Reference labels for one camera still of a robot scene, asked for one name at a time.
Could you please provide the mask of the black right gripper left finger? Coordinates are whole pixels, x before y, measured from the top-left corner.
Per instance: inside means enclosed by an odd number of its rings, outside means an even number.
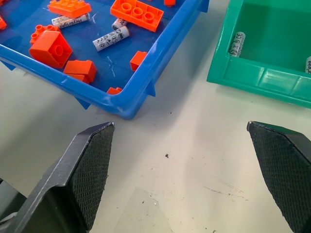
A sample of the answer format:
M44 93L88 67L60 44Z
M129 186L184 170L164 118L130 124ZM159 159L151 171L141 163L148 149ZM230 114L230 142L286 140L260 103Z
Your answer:
M2 218L2 233L87 233L108 177L115 125L78 133L43 174L21 207Z

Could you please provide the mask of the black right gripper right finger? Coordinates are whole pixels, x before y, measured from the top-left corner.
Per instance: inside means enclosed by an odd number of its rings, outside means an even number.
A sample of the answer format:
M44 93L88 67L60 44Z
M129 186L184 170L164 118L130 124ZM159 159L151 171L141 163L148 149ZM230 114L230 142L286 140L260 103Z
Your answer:
M311 231L311 141L284 127L247 124L262 176L294 233Z

